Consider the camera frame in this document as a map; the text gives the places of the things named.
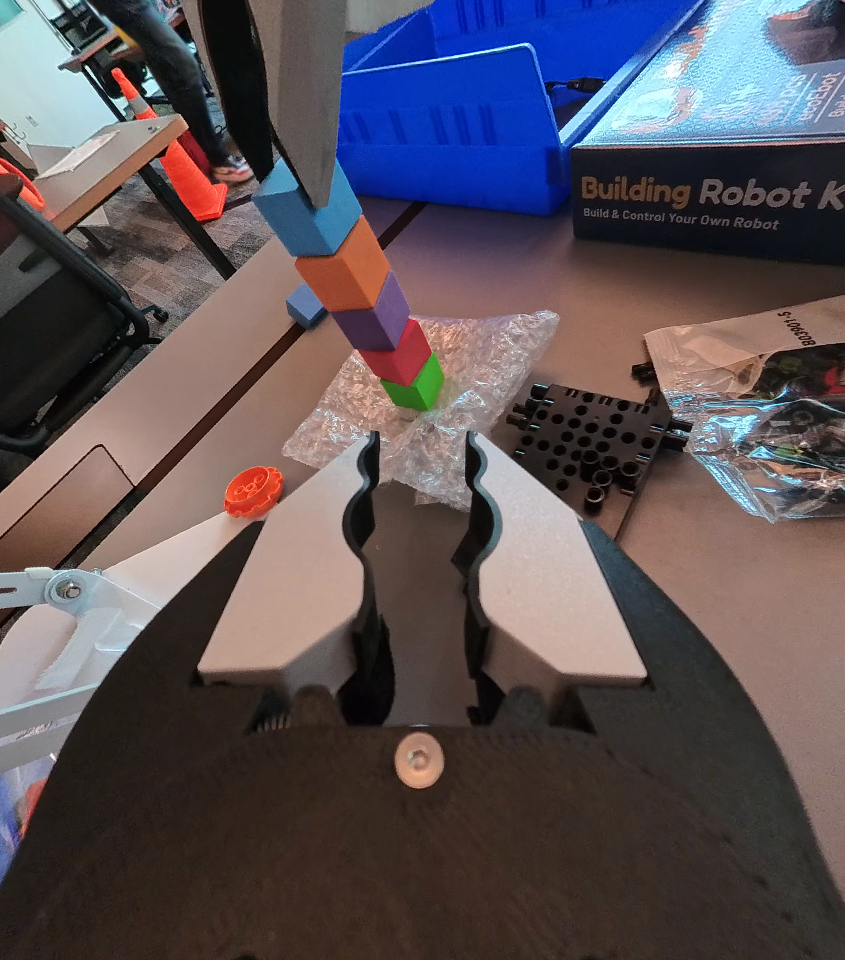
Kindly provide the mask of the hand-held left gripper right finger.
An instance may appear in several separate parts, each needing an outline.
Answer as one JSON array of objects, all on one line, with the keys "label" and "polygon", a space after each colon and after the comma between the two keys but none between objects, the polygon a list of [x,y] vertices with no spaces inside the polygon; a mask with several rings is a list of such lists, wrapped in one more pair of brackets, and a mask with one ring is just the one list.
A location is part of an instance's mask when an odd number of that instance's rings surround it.
[{"label": "hand-held left gripper right finger", "polygon": [[464,581],[464,658],[490,724],[518,689],[539,695],[556,719],[572,690],[636,689],[649,679],[584,522],[555,493],[468,431],[467,527],[451,562]]}]

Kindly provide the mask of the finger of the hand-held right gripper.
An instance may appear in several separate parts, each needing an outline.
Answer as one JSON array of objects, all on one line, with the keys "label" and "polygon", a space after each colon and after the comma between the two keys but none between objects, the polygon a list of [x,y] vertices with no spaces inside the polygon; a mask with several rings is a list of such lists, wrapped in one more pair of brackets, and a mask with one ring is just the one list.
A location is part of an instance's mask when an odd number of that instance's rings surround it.
[{"label": "finger of the hand-held right gripper", "polygon": [[246,1],[202,1],[200,21],[227,130],[258,182],[274,168],[261,42]]},{"label": "finger of the hand-held right gripper", "polygon": [[273,140],[313,208],[329,204],[346,44],[346,1],[251,1]]}]

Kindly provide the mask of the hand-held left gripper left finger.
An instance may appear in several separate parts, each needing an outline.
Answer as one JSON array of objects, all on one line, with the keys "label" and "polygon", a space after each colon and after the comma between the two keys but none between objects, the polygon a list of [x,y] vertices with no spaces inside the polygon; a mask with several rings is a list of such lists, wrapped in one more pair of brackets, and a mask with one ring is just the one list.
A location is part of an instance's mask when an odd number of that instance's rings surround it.
[{"label": "hand-held left gripper left finger", "polygon": [[204,683],[282,702],[322,687],[349,724],[387,719],[395,668],[364,553],[380,455],[371,431],[270,511],[200,657]]}]

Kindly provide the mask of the blue wooden cube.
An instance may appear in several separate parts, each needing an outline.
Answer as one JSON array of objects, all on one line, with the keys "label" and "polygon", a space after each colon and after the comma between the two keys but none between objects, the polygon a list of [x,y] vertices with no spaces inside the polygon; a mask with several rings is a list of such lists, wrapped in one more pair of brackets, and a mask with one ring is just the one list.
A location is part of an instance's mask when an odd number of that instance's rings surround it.
[{"label": "blue wooden cube", "polygon": [[301,283],[286,297],[285,306],[290,318],[304,330],[312,330],[329,315],[307,283]]},{"label": "blue wooden cube", "polygon": [[339,162],[335,163],[329,201],[324,207],[311,205],[282,158],[253,193],[252,201],[294,258],[333,256],[363,213]]}]

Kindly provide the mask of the orange wooden cube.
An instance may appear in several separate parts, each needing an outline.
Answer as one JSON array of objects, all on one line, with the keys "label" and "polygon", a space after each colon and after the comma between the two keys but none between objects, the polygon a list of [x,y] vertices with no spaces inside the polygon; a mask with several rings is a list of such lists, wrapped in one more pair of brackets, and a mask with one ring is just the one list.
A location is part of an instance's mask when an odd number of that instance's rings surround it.
[{"label": "orange wooden cube", "polygon": [[376,306],[391,265],[364,215],[331,255],[301,256],[296,270],[330,312]]}]

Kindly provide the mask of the purple wooden cube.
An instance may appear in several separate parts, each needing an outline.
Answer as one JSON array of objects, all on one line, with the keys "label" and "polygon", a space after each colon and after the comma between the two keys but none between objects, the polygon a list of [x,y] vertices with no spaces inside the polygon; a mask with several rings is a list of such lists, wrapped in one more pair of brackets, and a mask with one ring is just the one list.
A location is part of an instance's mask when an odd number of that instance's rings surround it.
[{"label": "purple wooden cube", "polygon": [[333,311],[331,316],[355,350],[390,353],[398,348],[411,311],[400,282],[390,270],[373,306]]}]

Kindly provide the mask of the green wooden cube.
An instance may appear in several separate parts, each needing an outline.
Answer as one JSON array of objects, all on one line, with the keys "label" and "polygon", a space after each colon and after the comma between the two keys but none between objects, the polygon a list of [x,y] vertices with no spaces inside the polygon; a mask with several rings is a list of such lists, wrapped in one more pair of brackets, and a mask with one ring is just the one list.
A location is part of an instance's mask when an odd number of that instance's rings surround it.
[{"label": "green wooden cube", "polygon": [[395,406],[428,412],[439,398],[445,384],[445,374],[438,355],[432,352],[407,386],[385,378],[380,378],[379,382]]}]

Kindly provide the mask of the red wooden cube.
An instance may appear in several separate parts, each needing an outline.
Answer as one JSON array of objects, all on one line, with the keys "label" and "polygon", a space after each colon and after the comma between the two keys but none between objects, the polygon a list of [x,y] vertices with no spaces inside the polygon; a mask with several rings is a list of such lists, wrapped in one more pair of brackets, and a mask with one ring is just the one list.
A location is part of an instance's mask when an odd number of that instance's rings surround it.
[{"label": "red wooden cube", "polygon": [[408,387],[429,362],[432,347],[425,330],[411,317],[395,349],[364,349],[357,353],[377,378]]}]

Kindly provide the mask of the light wooden side table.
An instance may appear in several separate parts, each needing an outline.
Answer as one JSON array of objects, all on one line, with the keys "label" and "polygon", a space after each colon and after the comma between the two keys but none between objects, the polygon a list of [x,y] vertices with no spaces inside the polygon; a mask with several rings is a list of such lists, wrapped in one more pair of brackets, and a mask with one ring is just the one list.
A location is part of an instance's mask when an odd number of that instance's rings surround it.
[{"label": "light wooden side table", "polygon": [[70,171],[41,174],[34,185],[45,200],[43,214],[63,233],[79,226],[133,176],[140,176],[162,208],[223,280],[237,268],[152,167],[187,129],[182,117],[115,123],[97,135],[104,143]]}]

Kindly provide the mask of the orange traffic cone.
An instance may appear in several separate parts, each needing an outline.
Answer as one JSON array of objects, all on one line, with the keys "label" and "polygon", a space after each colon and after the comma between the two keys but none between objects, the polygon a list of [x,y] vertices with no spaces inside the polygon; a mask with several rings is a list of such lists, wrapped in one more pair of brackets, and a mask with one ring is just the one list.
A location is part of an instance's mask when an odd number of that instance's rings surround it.
[{"label": "orange traffic cone", "polygon": [[[159,119],[159,115],[145,101],[122,69],[113,68],[111,77],[126,98],[135,119],[139,121]],[[165,150],[160,162],[186,209],[198,222],[212,222],[220,219],[224,213],[228,187],[223,183],[210,180],[207,164],[199,163],[189,150],[189,147],[194,144],[195,141],[192,140],[189,132],[185,131]]]}]

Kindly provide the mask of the dark wooden table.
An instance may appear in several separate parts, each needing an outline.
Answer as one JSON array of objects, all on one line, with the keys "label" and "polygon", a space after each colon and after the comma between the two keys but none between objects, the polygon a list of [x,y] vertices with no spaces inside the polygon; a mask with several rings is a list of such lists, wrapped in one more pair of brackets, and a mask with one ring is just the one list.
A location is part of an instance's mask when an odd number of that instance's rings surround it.
[{"label": "dark wooden table", "polygon": [[104,30],[98,37],[60,63],[56,69],[62,73],[82,75],[92,81],[110,100],[123,99],[121,87],[113,79],[113,70],[123,68],[140,54],[140,50],[114,29]]}]

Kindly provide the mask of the blue plastic storage bin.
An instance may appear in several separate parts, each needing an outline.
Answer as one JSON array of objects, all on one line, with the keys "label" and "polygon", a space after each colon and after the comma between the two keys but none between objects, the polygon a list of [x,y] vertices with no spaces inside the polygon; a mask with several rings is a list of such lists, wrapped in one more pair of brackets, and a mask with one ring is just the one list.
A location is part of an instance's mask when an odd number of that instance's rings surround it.
[{"label": "blue plastic storage bin", "polygon": [[344,48],[337,158],[353,191],[549,215],[571,153],[690,1],[438,1]]}]

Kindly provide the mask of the clear bubble wrap sheet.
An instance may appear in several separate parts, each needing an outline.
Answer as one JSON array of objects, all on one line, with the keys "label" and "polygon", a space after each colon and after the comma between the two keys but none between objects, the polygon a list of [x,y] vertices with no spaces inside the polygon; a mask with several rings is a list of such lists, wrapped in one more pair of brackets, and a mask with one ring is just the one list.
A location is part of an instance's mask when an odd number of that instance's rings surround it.
[{"label": "clear bubble wrap sheet", "polygon": [[379,434],[379,479],[415,492],[416,505],[470,510],[469,431],[492,433],[549,347],[560,322],[543,310],[491,318],[422,318],[444,382],[432,410],[396,406],[356,352],[344,361],[282,454],[320,470],[352,442]]}]

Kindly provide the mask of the black office chair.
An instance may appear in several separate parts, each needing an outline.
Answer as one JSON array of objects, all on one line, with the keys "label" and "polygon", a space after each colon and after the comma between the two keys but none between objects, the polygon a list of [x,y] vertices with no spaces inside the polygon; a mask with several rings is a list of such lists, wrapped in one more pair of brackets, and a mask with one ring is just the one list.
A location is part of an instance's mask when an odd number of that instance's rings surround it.
[{"label": "black office chair", "polygon": [[127,291],[0,174],[0,450],[31,457],[161,341]]}]

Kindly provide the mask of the dark blue cardboard kit box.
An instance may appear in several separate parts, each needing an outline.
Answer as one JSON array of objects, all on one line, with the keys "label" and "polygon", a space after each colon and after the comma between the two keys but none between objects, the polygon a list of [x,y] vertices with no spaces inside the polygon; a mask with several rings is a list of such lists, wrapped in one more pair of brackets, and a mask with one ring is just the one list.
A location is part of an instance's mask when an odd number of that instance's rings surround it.
[{"label": "dark blue cardboard kit box", "polygon": [[703,2],[571,176],[580,240],[845,266],[845,2]]}]

